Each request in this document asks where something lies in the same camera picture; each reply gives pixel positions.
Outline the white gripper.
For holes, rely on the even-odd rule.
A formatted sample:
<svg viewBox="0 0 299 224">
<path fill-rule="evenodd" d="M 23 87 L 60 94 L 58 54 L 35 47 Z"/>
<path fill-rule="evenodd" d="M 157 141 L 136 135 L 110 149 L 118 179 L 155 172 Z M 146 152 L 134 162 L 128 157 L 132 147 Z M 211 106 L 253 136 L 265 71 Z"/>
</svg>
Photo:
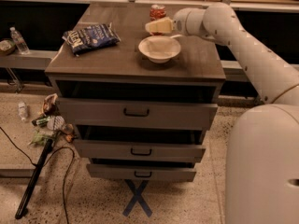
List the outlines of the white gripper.
<svg viewBox="0 0 299 224">
<path fill-rule="evenodd" d="M 148 22 L 145 30 L 149 33 L 169 34 L 174 28 L 182 35 L 204 36 L 206 29 L 203 25 L 205 11 L 199 8 L 183 8 L 179 10 L 171 20 L 169 17 Z"/>
</svg>

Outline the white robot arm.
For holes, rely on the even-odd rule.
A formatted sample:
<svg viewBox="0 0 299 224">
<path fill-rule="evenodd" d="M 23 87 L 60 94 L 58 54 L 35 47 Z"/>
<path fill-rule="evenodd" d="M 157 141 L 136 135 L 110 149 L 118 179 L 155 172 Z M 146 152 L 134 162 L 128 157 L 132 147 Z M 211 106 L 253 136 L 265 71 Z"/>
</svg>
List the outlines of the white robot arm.
<svg viewBox="0 0 299 224">
<path fill-rule="evenodd" d="M 247 32 L 224 3 L 183 8 L 145 29 L 227 47 L 263 101 L 230 133 L 225 224 L 299 224 L 299 71 Z"/>
</svg>

